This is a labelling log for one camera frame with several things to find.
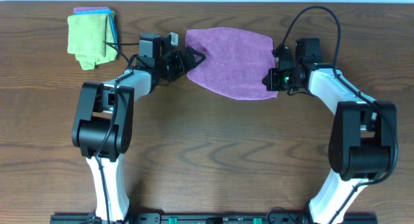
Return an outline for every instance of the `purple cloth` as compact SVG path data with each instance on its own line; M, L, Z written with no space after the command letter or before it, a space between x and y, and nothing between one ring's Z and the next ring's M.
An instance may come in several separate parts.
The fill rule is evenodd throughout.
M272 38L228 27L188 30L186 46L206 55L187 77L217 94L236 100L275 98L262 79L275 67Z
M73 8L73 14L76 12L88 11L88 10L102 10L102 9L109 9L106 6L103 7L75 7Z

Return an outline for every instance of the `wooden table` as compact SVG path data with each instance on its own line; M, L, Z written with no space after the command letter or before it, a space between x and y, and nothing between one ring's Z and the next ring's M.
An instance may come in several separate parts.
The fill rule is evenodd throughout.
M48 223L55 212L93 212L96 197L85 158L71 142L80 87L125 68L115 62L83 71L67 54L67 16L75 6L116 10L121 42L141 32L184 36L188 29L235 27L271 36L277 45L296 3L0 4L0 223ZM366 188L350 210L376 212L381 223L414 218L414 6L335 4L342 23L338 65L355 86L398 107L399 161L393 176ZM321 37L332 60L336 27L321 11L303 16L287 45ZM137 47L124 47L127 55ZM319 191L329 163L332 113L298 95L236 101L182 77L135 103L125 156L135 210L266 212L302 209Z

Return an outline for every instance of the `green cloth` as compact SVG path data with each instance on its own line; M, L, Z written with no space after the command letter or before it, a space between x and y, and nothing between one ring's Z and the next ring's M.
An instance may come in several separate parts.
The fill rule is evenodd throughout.
M115 11L111 11L111 15L114 17ZM75 54L83 70L94 69L95 65L115 60L117 51L104 44L104 41L114 43L108 14L69 16L68 23L68 53Z

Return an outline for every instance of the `folded cloth stack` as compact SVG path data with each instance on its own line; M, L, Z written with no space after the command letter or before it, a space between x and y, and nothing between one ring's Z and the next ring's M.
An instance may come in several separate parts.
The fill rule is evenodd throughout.
M115 60L117 51L104 43L118 43L114 17L108 7L77 7L67 18L67 52L75 54L83 70Z

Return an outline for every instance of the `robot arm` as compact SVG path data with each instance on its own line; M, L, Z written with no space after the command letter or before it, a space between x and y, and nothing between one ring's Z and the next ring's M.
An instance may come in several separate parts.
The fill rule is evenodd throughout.
M131 142L133 103L152 92L160 78L173 82L206 58L191 47L186 48L184 56L181 51L174 50L177 45L178 35L175 33L170 33L165 38L154 33L143 33L140 35L139 54L131 57L129 67L121 76L103 83L85 82L82 86L72 141L81 149L82 156L87 158L91 167L97 198L95 215L102 220L108 219L107 208L111 221L125 220L128 213L124 153ZM194 55L201 59L196 62ZM136 66L131 66L134 59ZM113 114L115 117L112 132L96 155L110 129L111 120L96 117L93 113L113 113L115 105L117 111Z
M320 98L335 115L328 149L332 169L307 209L315 223L341 223L345 211L367 186L364 184L378 179L391 165L395 146L389 126L336 78L331 64L323 63L318 38L296 41L296 63L290 50L282 45L274 56L278 68L270 69L263 79L268 91L288 91L292 95L292 91L305 89L307 94ZM339 70L336 74L359 92ZM370 96L363 97L375 103L382 114L392 120L395 133L395 106L377 102ZM361 131L374 131L375 136L361 138Z

